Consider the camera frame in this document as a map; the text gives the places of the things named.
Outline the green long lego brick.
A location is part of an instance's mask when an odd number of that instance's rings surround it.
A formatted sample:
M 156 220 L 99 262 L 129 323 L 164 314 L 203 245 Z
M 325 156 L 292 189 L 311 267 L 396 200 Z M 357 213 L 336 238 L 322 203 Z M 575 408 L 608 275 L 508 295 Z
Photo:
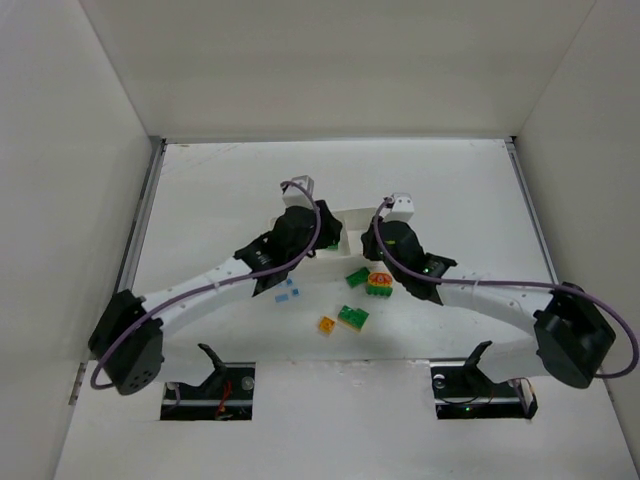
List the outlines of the green long lego brick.
M 368 277 L 370 275 L 370 270 L 366 267 L 362 267 L 355 272 L 347 275 L 345 277 L 345 281 L 350 288 L 356 288 L 362 284 L 366 284 L 368 281 Z

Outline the small orange lego brick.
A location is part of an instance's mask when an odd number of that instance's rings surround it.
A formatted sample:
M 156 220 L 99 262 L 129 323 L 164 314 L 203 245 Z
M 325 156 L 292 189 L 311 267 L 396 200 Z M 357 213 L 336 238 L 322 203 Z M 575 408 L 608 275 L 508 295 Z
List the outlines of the small orange lego brick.
M 333 319 L 329 317 L 323 317 L 319 321 L 318 330 L 323 335 L 330 335 L 333 332 L 335 325 L 336 325 L 336 322 Z

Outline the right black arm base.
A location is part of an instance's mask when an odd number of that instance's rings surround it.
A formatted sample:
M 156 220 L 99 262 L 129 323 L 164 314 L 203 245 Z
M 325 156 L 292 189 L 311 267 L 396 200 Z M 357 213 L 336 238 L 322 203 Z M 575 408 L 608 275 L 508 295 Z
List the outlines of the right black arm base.
M 431 388 L 438 420 L 532 420 L 538 401 L 529 379 L 492 382 L 478 368 L 490 341 L 480 343 L 466 359 L 430 364 Z

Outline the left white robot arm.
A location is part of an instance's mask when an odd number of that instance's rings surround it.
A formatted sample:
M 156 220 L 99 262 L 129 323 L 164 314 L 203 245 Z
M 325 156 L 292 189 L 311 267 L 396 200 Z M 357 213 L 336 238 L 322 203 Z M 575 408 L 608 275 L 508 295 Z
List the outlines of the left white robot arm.
M 161 375 L 170 336 L 224 306 L 285 282 L 310 253 L 337 244 L 342 230 L 323 200 L 311 208 L 289 206 L 270 231 L 221 265 L 145 296 L 129 289 L 115 293 L 88 340 L 97 360 L 91 387 L 114 388 L 123 396 L 144 389 Z

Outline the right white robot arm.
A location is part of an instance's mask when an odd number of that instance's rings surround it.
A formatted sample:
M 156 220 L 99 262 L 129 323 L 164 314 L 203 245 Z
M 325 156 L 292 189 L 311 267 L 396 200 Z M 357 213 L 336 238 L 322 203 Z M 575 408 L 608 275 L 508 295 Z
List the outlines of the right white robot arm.
M 572 284 L 491 286 L 486 275 L 425 252 L 402 221 L 372 218 L 360 240 L 363 256 L 383 262 L 414 298 L 480 314 L 525 333 L 521 341 L 484 340 L 470 357 L 471 364 L 495 383 L 545 375 L 585 389 L 616 339 L 604 316 Z

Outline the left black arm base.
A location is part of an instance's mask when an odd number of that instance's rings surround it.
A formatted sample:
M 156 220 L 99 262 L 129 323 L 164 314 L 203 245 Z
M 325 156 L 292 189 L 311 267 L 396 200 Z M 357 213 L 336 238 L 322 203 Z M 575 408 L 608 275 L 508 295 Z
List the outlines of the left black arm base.
M 250 421 L 253 417 L 255 363 L 225 363 L 203 343 L 212 370 L 199 385 L 168 383 L 160 410 L 161 421 Z

